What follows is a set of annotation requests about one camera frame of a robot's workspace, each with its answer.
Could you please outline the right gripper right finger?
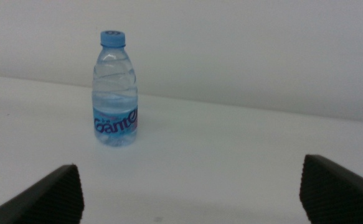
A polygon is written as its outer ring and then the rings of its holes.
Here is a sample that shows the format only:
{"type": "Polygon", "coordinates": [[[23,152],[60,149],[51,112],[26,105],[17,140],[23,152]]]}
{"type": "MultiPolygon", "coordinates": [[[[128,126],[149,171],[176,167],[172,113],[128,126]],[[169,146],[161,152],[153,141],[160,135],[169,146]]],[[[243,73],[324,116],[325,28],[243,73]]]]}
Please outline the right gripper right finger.
{"type": "Polygon", "coordinates": [[[304,157],[299,199],[311,223],[363,223],[363,177],[323,156],[304,157]]]}

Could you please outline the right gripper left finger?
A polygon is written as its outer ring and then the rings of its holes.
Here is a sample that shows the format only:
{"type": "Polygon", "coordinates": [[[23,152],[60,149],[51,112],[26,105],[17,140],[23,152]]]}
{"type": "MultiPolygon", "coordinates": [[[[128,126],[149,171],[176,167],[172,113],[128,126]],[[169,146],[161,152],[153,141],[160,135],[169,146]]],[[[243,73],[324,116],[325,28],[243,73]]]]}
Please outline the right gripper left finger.
{"type": "Polygon", "coordinates": [[[0,205],[0,224],[78,224],[83,211],[78,167],[63,165],[0,205]]]}

